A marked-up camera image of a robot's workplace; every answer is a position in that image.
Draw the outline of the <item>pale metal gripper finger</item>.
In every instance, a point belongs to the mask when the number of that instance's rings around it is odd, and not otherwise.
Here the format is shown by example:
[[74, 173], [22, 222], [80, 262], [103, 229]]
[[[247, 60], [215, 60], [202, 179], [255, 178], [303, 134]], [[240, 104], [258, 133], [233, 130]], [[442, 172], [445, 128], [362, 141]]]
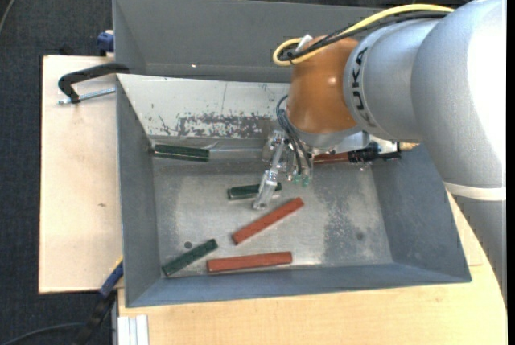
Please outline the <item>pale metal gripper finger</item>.
[[260, 186], [258, 188], [257, 197], [253, 202], [252, 208], [262, 210], [268, 207], [272, 198], [272, 174], [266, 170], [262, 176]]
[[260, 185], [260, 208], [267, 208], [274, 193], [278, 188], [278, 175], [276, 173], [265, 173]]

